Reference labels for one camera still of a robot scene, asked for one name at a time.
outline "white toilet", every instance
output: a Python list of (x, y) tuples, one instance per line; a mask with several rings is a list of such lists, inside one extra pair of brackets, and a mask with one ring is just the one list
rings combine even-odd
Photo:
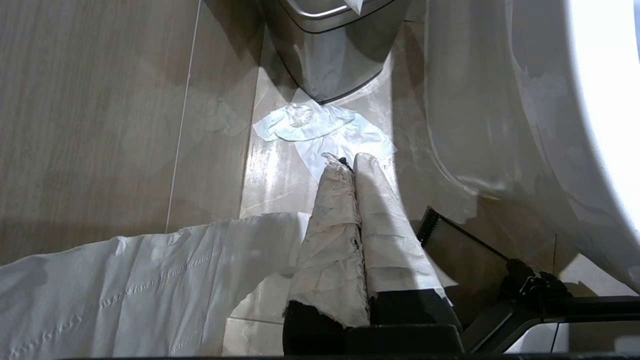
[(443, 174), (529, 206), (636, 291), (639, 25), (640, 0), (432, 0), (425, 81)]

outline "crumpled tissue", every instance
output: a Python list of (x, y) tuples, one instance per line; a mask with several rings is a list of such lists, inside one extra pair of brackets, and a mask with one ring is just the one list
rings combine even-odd
[(266, 141), (294, 142), (305, 166), (316, 180), (324, 171), (327, 152), (353, 164), (355, 154), (366, 152), (385, 159), (397, 151), (391, 139), (356, 111), (340, 106), (321, 106), (298, 89), (290, 103), (272, 111), (253, 125)]

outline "trash can lid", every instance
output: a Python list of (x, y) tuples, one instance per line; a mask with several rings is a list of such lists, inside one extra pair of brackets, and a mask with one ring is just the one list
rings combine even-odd
[(308, 33), (320, 33), (346, 25), (375, 12), (392, 1), (363, 0), (360, 16), (343, 0), (280, 0), (280, 4), (302, 30)]

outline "stainless steel trash can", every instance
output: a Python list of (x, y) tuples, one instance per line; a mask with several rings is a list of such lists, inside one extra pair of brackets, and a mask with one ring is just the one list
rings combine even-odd
[(365, 0), (360, 16), (341, 0), (262, 0), (271, 39), (291, 76), (328, 102), (382, 70), (410, 0)]

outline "beige wall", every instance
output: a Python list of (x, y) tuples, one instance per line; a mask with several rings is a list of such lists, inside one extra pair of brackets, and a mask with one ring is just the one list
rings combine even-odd
[(428, 0), (403, 0), (403, 1), (411, 1), (411, 5), (409, 6), (409, 10), (406, 12), (406, 16), (404, 17), (404, 20), (408, 22), (418, 22), (420, 24), (424, 24), (424, 19), (426, 18), (426, 12), (427, 12)]
[(238, 216), (262, 42), (254, 10), (0, 2), (0, 265)]

